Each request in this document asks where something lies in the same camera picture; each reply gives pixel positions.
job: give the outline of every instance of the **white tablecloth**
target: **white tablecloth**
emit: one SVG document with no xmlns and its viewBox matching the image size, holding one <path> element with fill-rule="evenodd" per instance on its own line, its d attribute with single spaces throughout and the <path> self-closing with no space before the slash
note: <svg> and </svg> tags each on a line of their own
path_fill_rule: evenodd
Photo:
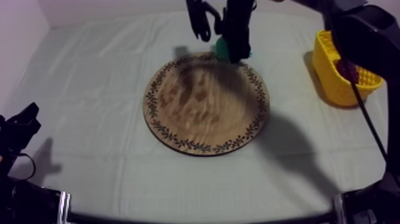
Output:
<svg viewBox="0 0 400 224">
<path fill-rule="evenodd" d="M 40 107 L 43 126 L 25 150 L 38 166 L 32 181 L 70 192 L 73 211 L 119 219 L 256 222 L 328 211 L 335 193 L 373 183 L 385 165 L 360 110 L 318 96 L 310 60 L 322 28 L 254 13 L 245 62 L 264 78 L 271 118 L 247 146 L 211 158 L 166 148 L 142 114 L 154 73 L 185 52 L 210 51 L 217 39 L 196 40 L 187 12 L 51 31 L 6 113 L 32 101 Z M 366 102 L 384 141 L 385 89 Z M 14 168 L 24 176 L 31 167 L 21 158 Z"/>
</svg>

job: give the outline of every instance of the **yellow basket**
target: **yellow basket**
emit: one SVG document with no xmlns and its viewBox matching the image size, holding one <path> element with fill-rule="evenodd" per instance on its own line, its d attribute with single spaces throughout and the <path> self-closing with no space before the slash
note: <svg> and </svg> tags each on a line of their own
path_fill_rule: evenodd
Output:
<svg viewBox="0 0 400 224">
<path fill-rule="evenodd" d="M 312 64 L 321 81 L 326 97 L 333 103 L 342 106 L 357 104 L 351 84 L 336 70 L 340 55 L 336 50 L 330 31 L 321 30 L 315 39 Z M 382 86 L 383 79 L 376 74 L 356 66 L 360 75 L 357 88 L 363 100 L 367 99 L 375 89 Z"/>
</svg>

